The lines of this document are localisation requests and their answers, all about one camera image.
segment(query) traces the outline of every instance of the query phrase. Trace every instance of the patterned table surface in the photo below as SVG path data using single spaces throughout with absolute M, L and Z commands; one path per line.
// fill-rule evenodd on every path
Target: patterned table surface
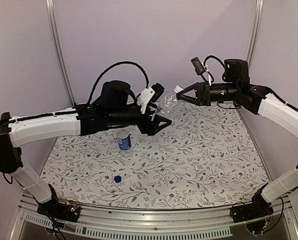
M 113 130 L 58 138 L 42 179 L 62 199 L 142 209 L 246 202 L 268 181 L 236 110 L 183 102 L 156 142 L 130 129 L 132 156 L 119 153 Z

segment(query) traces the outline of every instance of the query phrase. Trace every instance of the aluminum frame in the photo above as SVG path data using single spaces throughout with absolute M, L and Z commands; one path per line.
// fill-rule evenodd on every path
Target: aluminum frame
M 49 24 L 50 24 L 50 30 L 51 30 L 51 35 L 53 39 L 54 49 L 57 55 L 58 64 L 59 64 L 62 80 L 64 83 L 65 91 L 67 93 L 70 104 L 74 106 L 76 102 L 72 92 L 68 72 L 64 63 L 64 58 L 63 58 L 60 39 L 59 39 L 58 27 L 55 19 L 53 0 L 46 0 L 46 7 L 48 12 L 48 18 L 49 18 Z
M 256 43 L 258 40 L 259 29 L 260 29 L 261 18 L 262 18 L 262 9 L 263 9 L 263 0 L 257 0 L 256 6 L 255 6 L 253 26 L 252 26 L 252 35 L 251 35 L 248 54 L 247 54 L 247 62 L 248 62 L 249 68 L 252 63 Z
M 284 217 L 290 238 L 298 240 L 298 226 L 291 203 L 287 196 L 284 196 L 283 200 Z M 277 217 L 281 212 L 281 201 L 279 199 L 274 201 L 272 206 L 273 215 Z M 23 194 L 11 240 L 19 239 L 20 229 L 28 216 L 39 218 L 35 220 L 36 224 L 44 223 L 48 227 L 47 217 L 37 214 L 37 207 L 37 203 L 30 194 Z M 102 232 L 107 235 L 115 233 L 137 237 L 135 239 L 140 239 L 140 236 L 152 236 L 152 239 L 153 236 L 156 238 L 165 236 L 166 239 L 169 236 L 171 239 L 170 236 L 216 232 L 261 219 L 233 223 L 230 216 L 231 205 L 196 209 L 147 210 L 82 204 L 81 208 L 79 221 L 64 222 L 63 232 L 91 238 L 91 233 Z

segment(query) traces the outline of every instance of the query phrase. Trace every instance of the wire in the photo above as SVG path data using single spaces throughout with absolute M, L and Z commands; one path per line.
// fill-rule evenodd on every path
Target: wire
M 58 112 L 55 112 L 54 114 L 52 112 L 48 112 L 48 113 L 43 113 L 43 114 L 39 114 L 39 115 L 25 116 L 25 117 L 17 118 L 16 121 L 22 122 L 22 121 L 26 121 L 26 120 L 39 119 L 39 118 L 52 117 L 52 116 L 61 116 L 61 115 L 66 115 L 66 114 L 76 114 L 76 113 L 77 113 L 77 111 L 58 111 Z
M 92 96 L 93 96 L 94 90 L 95 90 L 95 88 L 96 88 L 98 82 L 100 81 L 100 79 L 103 77 L 103 75 L 106 74 L 110 69 L 112 69 L 112 68 L 114 68 L 114 67 L 116 67 L 116 66 L 119 66 L 119 65 L 123 65 L 123 64 L 134 65 L 134 66 L 136 66 L 138 69 L 140 69 L 141 72 L 143 73 L 144 77 L 145 77 L 146 88 L 149 86 L 149 79 L 148 79 L 148 76 L 147 76 L 147 74 L 145 73 L 144 69 L 143 69 L 140 65 L 138 65 L 136 62 L 132 62 L 132 61 L 120 61 L 120 62 L 117 62 L 117 63 L 115 63 L 115 64 L 109 66 L 107 69 L 104 70 L 104 72 L 102 72 L 102 73 L 99 75 L 99 77 L 96 79 L 96 81 L 95 81 L 95 83 L 94 83 L 94 85 L 93 85 L 93 87 L 92 87 L 92 90 L 91 90 L 91 93 L 90 93 L 90 96 L 89 96 L 89 99 L 88 99 L 88 101 L 87 101 L 86 106 L 89 105 L 89 104 L 91 103 L 91 100 L 92 100 Z
M 61 230 L 59 229 L 59 227 L 56 225 L 57 221 L 55 221 L 54 218 L 51 218 L 51 217 L 49 217 L 48 215 L 46 215 L 46 216 L 47 216 L 47 217 L 49 218 L 49 220 L 52 222 L 52 224 L 53 224 L 53 229 L 54 229 L 54 226 L 55 226 L 56 229 L 59 231 L 60 235 L 62 236 L 63 240 L 67 240 L 66 237 L 65 237 L 65 236 L 63 235 L 63 233 L 61 232 Z M 54 234 L 54 236 L 55 236 L 57 239 L 61 240 L 61 239 L 57 236 L 56 233 Z
M 55 236 L 58 240 L 61 240 L 59 237 L 58 237 L 58 233 L 62 233 L 61 231 L 55 233 L 55 220 L 54 220 L 54 217 L 52 218 L 53 222 L 52 222 L 52 228 L 53 228 L 53 236 Z
M 280 216 L 279 216 L 278 220 L 275 222 L 275 224 L 272 226 L 272 228 L 268 229 L 267 231 L 266 231 L 266 230 L 265 230 L 265 231 L 263 231 L 263 233 L 267 233 L 267 232 L 271 231 L 272 229 L 274 229 L 274 228 L 275 228 L 275 226 L 277 226 L 277 225 L 278 225 L 278 223 L 280 222 L 280 220 L 281 220 L 281 218 L 282 218 L 282 215 L 283 215 L 283 209 L 284 209 L 284 202 L 283 202 L 283 199 L 282 199 L 282 197 L 279 197 L 279 198 L 280 198 L 280 200 L 281 200 L 281 203 L 282 203 L 282 208 L 281 208 L 281 213 L 280 213 Z
M 211 76 L 211 78 L 212 78 L 212 83 L 214 82 L 214 78 L 213 78 L 213 76 L 211 75 L 211 73 L 208 71 L 207 72 L 207 74 L 209 74 L 210 76 Z M 206 83 L 209 83 L 209 81 L 204 77 L 204 75 L 203 74 L 201 74 L 201 77 L 202 77 L 202 79 L 206 82 Z
M 240 109 L 241 108 L 241 106 L 237 106 L 237 107 L 222 107 L 222 106 L 220 106 L 219 103 L 220 102 L 217 102 L 217 105 L 218 105 L 219 108 L 222 108 L 222 109 L 233 110 L 233 109 Z
M 224 63 L 218 58 L 218 57 L 216 57 L 216 56 L 214 56 L 214 55 L 209 55 L 209 56 L 207 56 L 205 59 L 204 59 L 204 61 L 203 61 L 203 65 L 205 66 L 205 64 L 206 64 L 206 62 L 209 60 L 209 59 L 215 59 L 215 60 L 217 60 L 222 66 L 223 66 L 223 68 L 224 68 Z M 208 71 L 208 74 L 210 75 L 210 77 L 212 78 L 212 82 L 214 81 L 214 77 L 213 77 L 213 75 Z
M 9 180 L 7 179 L 7 177 L 5 176 L 5 173 L 3 173 L 3 177 L 4 177 L 5 181 L 8 182 L 8 184 L 13 184 L 13 177 L 11 177 L 11 181 L 9 181 Z
M 252 213 L 251 213 L 251 208 L 250 207 L 248 207 L 248 205 L 247 204 L 245 204 L 244 202 L 242 202 L 242 201 L 237 201 L 236 203 L 234 203 L 232 206 L 231 206 L 231 209 L 230 209 L 230 216 L 231 217 L 233 217 L 233 207 L 236 205 L 236 204 L 243 204 L 249 211 L 248 211 L 248 213 L 249 213 L 249 215 L 252 217 L 252 218 L 254 218 L 254 216 L 252 215 Z
M 223 66 L 223 68 L 224 68 L 224 63 L 223 63 L 218 57 L 216 57 L 216 56 L 214 56 L 214 55 L 209 55 L 209 56 L 207 56 L 207 57 L 204 59 L 203 64 L 205 65 L 205 63 L 206 63 L 209 59 L 215 59 L 215 60 L 217 60 L 217 61 Z

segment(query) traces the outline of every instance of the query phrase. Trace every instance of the blue bottle cap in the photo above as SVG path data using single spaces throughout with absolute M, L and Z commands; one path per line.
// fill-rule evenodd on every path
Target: blue bottle cap
M 115 176 L 114 181 L 118 184 L 122 181 L 122 178 L 120 176 Z

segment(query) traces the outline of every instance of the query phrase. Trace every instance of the blue label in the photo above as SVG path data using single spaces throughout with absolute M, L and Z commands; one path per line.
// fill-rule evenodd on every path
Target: blue label
M 121 150 L 129 150 L 131 148 L 131 138 L 130 138 L 130 135 L 128 135 L 124 139 L 118 138 L 118 144 L 119 144 L 119 148 Z

